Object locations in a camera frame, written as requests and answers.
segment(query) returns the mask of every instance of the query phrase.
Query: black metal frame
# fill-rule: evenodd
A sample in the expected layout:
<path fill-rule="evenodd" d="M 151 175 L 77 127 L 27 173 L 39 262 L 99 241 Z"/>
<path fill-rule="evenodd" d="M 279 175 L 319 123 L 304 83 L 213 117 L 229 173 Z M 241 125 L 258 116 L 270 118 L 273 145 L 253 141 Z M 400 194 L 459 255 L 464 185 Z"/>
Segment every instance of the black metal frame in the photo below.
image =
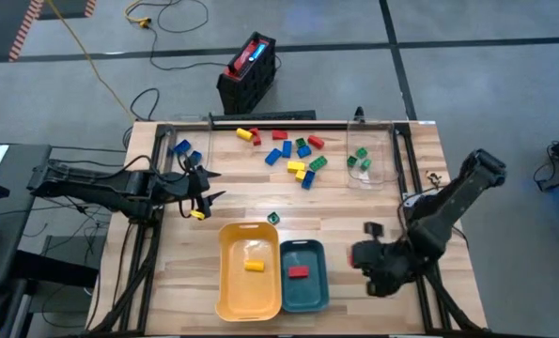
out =
<path fill-rule="evenodd" d="M 412 145 L 411 139 L 411 128 L 408 122 L 386 122 L 382 124 L 375 124 L 369 125 L 369 130 L 377 129 L 378 131 L 384 130 L 388 131 L 393 127 L 393 135 L 392 135 L 392 143 L 393 143 L 393 150 L 394 150 L 394 162 L 395 168 L 398 173 L 397 184 L 400 190 L 400 196 L 408 192 L 406 178 L 404 175 L 404 168 L 402 165 L 402 159 L 400 154 L 400 147 L 398 144 L 398 136 L 401 136 L 404 139 L 404 144 L 406 147 L 407 158 L 409 162 L 409 166 L 411 168 L 411 176 L 413 186 L 416 192 L 422 191 L 421 186 L 421 179 L 419 177 L 419 171 L 417 167 L 416 158 L 414 155 L 414 149 Z M 167 146 L 173 145 L 177 141 L 177 135 L 181 131 L 206 131 L 210 128 L 210 125 L 206 123 L 201 124 L 193 124 L 193 125 L 159 125 L 156 129 L 156 137 L 151 153 L 152 163 L 161 162 L 164 163 L 163 168 L 159 168 L 161 172 L 167 172 L 170 170 L 170 166 L 172 163 L 173 154 L 169 149 L 164 149 L 164 140 L 166 139 Z M 220 123 L 211 123 L 212 131 L 233 131 L 236 128 L 244 128 L 244 129 L 251 129 L 251 128 L 259 128 L 260 130 L 273 130 L 273 129 L 284 129 L 284 130 L 292 130 L 292 131 L 302 131 L 302 130 L 316 130 L 316 131 L 346 131 L 348 129 L 348 121 L 327 121 L 327 122 L 315 122 L 315 123 L 306 123 L 306 122 L 296 122 L 296 123 L 282 123 L 278 121 L 278 123 L 274 124 L 264 124 L 260 122 L 253 122 L 253 123 L 242 123 L 240 121 L 231 122 L 231 121 L 224 121 Z M 154 262 L 155 256 L 157 254 L 158 245 L 160 242 L 161 236 L 161 227 L 162 227 L 162 218 L 160 218 L 156 224 L 153 224 L 153 234 L 151 237 L 150 246 L 154 246 L 156 249 L 156 253 L 154 254 Z M 139 268 L 139 262 L 141 260 L 141 256 L 143 253 L 143 248 L 146 240 L 146 232 L 147 229 L 144 226 L 140 226 L 140 230 L 137 232 L 137 237 L 135 239 L 135 245 L 133 247 L 133 254 L 132 254 L 132 261 L 131 267 L 129 271 L 129 280 L 135 277 L 135 274 Z M 138 315 L 138 323 L 136 330 L 128 330 L 129 318 L 131 316 L 131 308 L 133 299 L 131 296 L 131 301 L 129 306 L 125 308 L 124 312 L 122 313 L 122 317 L 120 318 L 120 326 L 119 331 L 114 332 L 102 332 L 102 333 L 95 333 L 93 337 L 133 337 L 136 335 L 144 335 L 146 330 L 146 324 L 148 320 L 148 311 L 149 311 L 149 300 L 151 296 L 151 289 L 153 286 L 153 277 L 155 271 L 155 264 L 151 267 L 151 270 L 148 272 L 145 280 L 144 280 L 144 287 L 143 287 L 143 294 L 141 299 L 141 304 L 139 305 L 139 315 Z M 419 305 L 421 307 L 421 315 L 423 319 L 424 331 L 428 333 L 430 331 L 436 330 L 433 327 L 432 317 L 431 317 L 431 310 L 429 308 L 429 302 L 427 299 L 427 289 L 423 278 L 419 278 L 416 281 L 417 285 L 417 292 L 419 296 Z M 448 316 L 447 311 L 443 308 L 442 303 L 438 301 L 439 309 L 440 309 L 440 320 L 443 323 L 443 329 L 451 330 L 450 327 L 450 318 Z"/>

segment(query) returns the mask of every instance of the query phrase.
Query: wooden table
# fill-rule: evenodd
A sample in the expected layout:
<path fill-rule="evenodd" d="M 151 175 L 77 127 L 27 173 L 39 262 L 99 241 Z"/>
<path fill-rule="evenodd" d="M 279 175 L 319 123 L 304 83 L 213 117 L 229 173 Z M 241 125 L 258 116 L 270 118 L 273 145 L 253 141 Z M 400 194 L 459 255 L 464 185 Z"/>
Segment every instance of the wooden table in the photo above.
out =
<path fill-rule="evenodd" d="M 151 153 L 155 130 L 155 123 L 134 125 L 126 162 Z M 423 332 L 415 284 L 404 285 L 392 297 L 371 298 L 365 293 L 365 278 L 361 271 L 349 267 L 346 259 L 346 250 L 352 243 L 368 238 L 362 231 L 363 222 L 382 223 L 386 229 L 386 241 L 395 240 L 400 235 L 396 218 L 400 197 L 396 182 L 385 182 L 381 189 L 348 188 L 351 178 L 346 171 L 346 131 L 290 131 L 289 138 L 295 140 L 313 133 L 325 140 L 325 147 L 313 149 L 313 156 L 306 158 L 306 162 L 324 155 L 329 163 L 318 172 L 310 191 L 303 190 L 293 174 L 287 172 L 286 159 L 280 159 L 274 166 L 264 162 L 270 150 L 281 148 L 282 144 L 272 140 L 270 131 L 263 131 L 262 146 L 244 142 L 235 136 L 234 131 L 214 131 L 211 143 L 204 132 L 191 131 L 178 137 L 178 141 L 189 139 L 195 148 L 204 148 L 205 152 L 210 145 L 208 169 L 223 175 L 210 180 L 208 193 L 226 191 L 226 194 L 214 201 L 212 217 L 202 222 L 181 218 L 176 205 L 166 208 L 147 334 Z M 411 134 L 424 189 L 431 187 L 425 179 L 426 171 L 437 173 L 443 177 L 443 183 L 447 183 L 448 172 L 436 125 L 411 122 Z M 404 146 L 400 147 L 401 157 L 408 169 L 404 149 Z M 388 177 L 391 175 L 389 168 L 394 166 L 393 158 L 383 158 Z M 147 167 L 145 161 L 138 161 L 132 169 Z M 406 174 L 409 191 L 413 192 L 408 170 Z M 264 221 L 272 211 L 281 217 L 281 222 L 276 225 L 280 240 L 313 238 L 323 244 L 330 305 L 320 313 L 280 313 L 264 322 L 224 322 L 214 311 L 219 292 L 218 231 L 228 223 Z M 111 309 L 127 226 L 127 219 L 121 214 L 112 217 L 101 260 L 100 302 L 92 326 Z M 133 230 L 125 251 L 119 292 L 125 287 L 122 282 L 127 279 L 134 236 Z M 440 268 L 446 289 L 461 309 L 476 324 L 485 326 L 469 254 L 465 242 L 456 235 L 448 243 Z M 427 291 L 434 326 L 439 327 L 435 296 L 429 285 Z M 136 326 L 139 295 L 140 290 L 134 298 L 129 328 Z"/>

